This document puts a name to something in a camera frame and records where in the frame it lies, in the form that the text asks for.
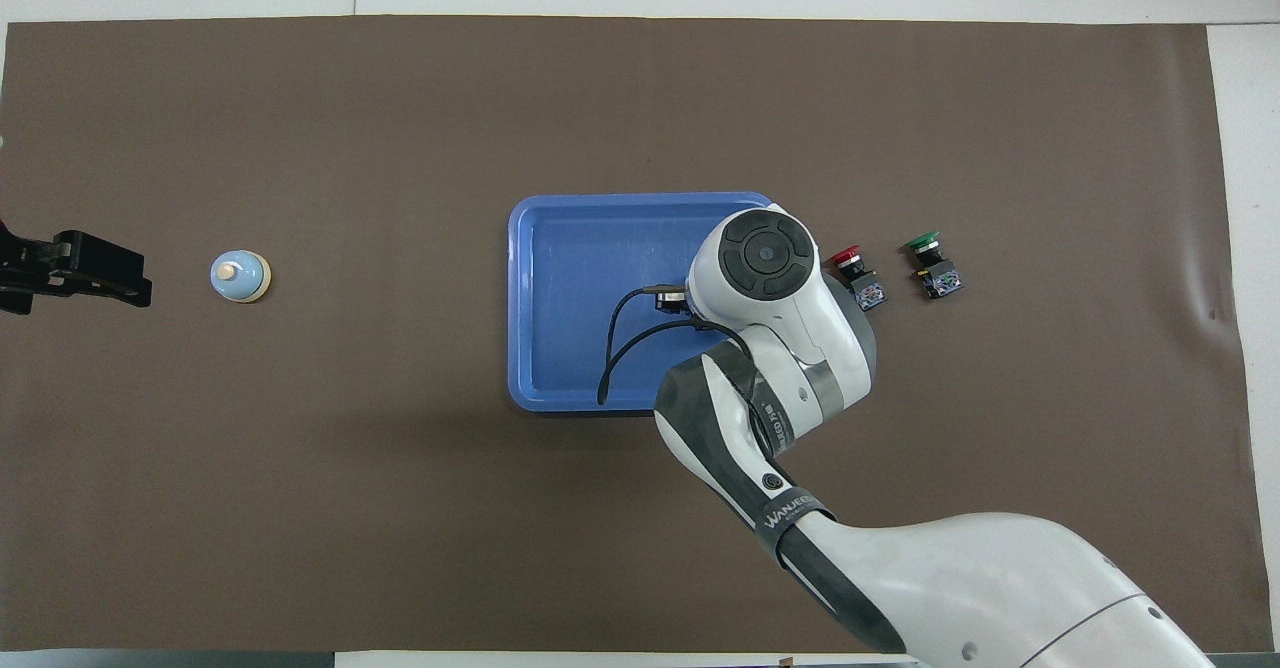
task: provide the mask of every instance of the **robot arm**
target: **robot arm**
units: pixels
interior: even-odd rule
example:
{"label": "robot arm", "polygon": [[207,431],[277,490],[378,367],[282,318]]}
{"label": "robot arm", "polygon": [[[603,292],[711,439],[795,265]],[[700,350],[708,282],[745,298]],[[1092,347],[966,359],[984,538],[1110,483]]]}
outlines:
{"label": "robot arm", "polygon": [[863,642],[934,668],[1208,668],[1092,545],[1056,523],[972,514],[896,529],[837,523],[774,457],[861,399],[874,337],[782,209],[726,218],[694,258],[695,314],[723,340],[678,363],[654,417],[667,447],[764,550]]}

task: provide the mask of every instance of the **brown table surface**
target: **brown table surface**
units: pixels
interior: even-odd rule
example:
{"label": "brown table surface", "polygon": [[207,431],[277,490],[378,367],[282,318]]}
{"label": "brown table surface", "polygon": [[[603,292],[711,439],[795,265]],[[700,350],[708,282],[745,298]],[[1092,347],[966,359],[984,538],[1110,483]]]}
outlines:
{"label": "brown table surface", "polygon": [[[872,395],[783,457],[842,521],[1052,518],[1271,648],[1203,27],[13,26],[0,132],[13,230],[155,280],[0,316],[0,648],[856,649],[652,418],[507,395],[518,200],[687,189],[891,290]],[[241,247],[256,305],[207,285]]]}

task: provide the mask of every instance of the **black cable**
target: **black cable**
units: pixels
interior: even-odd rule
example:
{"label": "black cable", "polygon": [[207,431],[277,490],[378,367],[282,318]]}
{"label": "black cable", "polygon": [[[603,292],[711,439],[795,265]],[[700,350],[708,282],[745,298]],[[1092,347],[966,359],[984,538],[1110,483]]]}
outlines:
{"label": "black cable", "polygon": [[646,337],[659,334],[659,331],[666,331],[671,329],[684,329],[684,328],[722,331],[722,334],[730,337],[730,339],[736,346],[739,346],[739,348],[742,351],[742,354],[746,356],[746,360],[751,361],[751,349],[748,348],[746,342],[742,340],[742,337],[737,335],[736,331],[733,331],[732,329],[719,325],[718,322],[704,321],[700,317],[687,317],[687,320],[682,321],[659,322],[659,325],[645,329],[639,334],[636,334],[635,337],[632,337],[631,340],[627,340],[626,346],[622,346],[622,348],[618,349],[617,354],[612,354],[609,361],[604,363],[604,372],[600,375],[600,385],[595,390],[595,404],[604,404],[604,399],[608,398],[609,375],[613,372],[613,367],[617,367],[617,363],[622,361],[623,354],[627,354],[632,348],[635,348],[636,344],[640,343],[640,340],[646,339]]}
{"label": "black cable", "polygon": [[607,339],[604,339],[604,365],[605,366],[608,366],[609,358],[613,358],[613,330],[617,329],[617,326],[618,326],[618,314],[622,314],[622,307],[623,307],[623,305],[627,303],[627,299],[631,299],[631,298],[635,298],[635,296],[643,294],[644,290],[645,289],[643,289],[643,288],[637,288],[635,290],[631,290],[631,293],[627,293],[626,296],[622,296],[622,299],[618,299],[617,307],[613,308],[613,316],[609,317],[609,337],[607,337]]}

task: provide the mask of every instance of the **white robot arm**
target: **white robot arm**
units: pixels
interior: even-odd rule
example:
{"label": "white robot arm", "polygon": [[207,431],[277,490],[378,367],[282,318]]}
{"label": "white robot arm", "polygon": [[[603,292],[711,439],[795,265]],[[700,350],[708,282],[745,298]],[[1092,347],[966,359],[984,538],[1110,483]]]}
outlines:
{"label": "white robot arm", "polygon": [[667,447],[845,628],[934,668],[1210,668],[1204,654],[1092,545],[1005,513],[919,526],[837,523],[774,457],[870,390],[867,317],[778,209],[726,218],[689,274],[723,340],[678,363],[654,417]]}

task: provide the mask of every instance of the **plastic tray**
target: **plastic tray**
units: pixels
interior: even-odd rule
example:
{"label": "plastic tray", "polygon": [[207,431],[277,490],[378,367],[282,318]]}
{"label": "plastic tray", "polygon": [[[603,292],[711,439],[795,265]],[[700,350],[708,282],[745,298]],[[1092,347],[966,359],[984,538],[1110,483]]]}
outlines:
{"label": "plastic tray", "polygon": [[[640,285],[684,284],[698,247],[731,212],[768,206],[759,193],[535,195],[508,221],[507,386],[538,412],[653,410],[667,369],[718,340],[671,330],[636,346],[595,404],[609,314]],[[618,317],[614,349],[675,316],[636,296]]]}

